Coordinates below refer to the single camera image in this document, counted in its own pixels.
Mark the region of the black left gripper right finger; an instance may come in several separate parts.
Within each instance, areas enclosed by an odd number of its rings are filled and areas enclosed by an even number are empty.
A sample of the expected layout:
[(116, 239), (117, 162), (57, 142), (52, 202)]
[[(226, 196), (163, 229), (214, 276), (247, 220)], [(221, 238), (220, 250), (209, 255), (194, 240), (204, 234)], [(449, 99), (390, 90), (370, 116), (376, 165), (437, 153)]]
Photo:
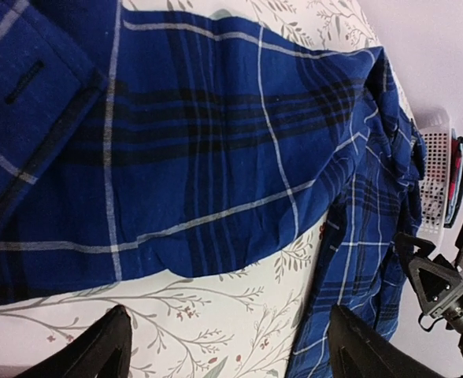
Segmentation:
[(334, 377), (414, 378), (440, 375), (392, 346), (350, 309), (334, 305), (328, 328)]

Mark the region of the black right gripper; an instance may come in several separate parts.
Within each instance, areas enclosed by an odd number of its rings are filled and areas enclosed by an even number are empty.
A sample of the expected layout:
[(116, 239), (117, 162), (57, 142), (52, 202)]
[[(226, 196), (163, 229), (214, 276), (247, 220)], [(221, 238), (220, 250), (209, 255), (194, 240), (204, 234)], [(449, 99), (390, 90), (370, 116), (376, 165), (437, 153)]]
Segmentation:
[(447, 327), (461, 335), (458, 348), (463, 357), (463, 225), (455, 241), (458, 249), (454, 267), (441, 254), (428, 258), (435, 244), (403, 232), (396, 234), (394, 247), (404, 273), (417, 296), (424, 317), (442, 318)]

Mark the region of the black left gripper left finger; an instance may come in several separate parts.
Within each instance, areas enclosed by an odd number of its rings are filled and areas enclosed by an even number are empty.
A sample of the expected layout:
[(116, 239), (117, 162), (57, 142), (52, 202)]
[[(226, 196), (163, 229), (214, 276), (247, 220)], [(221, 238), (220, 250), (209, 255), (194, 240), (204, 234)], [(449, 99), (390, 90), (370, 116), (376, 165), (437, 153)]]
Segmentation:
[(18, 374), (18, 378), (127, 378), (132, 327), (126, 308), (116, 305), (68, 346)]

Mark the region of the blue plaid long sleeve shirt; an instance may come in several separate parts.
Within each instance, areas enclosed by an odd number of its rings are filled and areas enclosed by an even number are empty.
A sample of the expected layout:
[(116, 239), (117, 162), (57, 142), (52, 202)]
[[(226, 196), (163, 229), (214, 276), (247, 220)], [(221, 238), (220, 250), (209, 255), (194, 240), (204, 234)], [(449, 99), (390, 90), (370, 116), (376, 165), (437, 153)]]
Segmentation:
[(0, 1), (0, 306), (245, 268), (327, 224), (287, 374), (329, 377), (334, 304), (385, 339), (425, 145), (383, 47), (241, 17)]

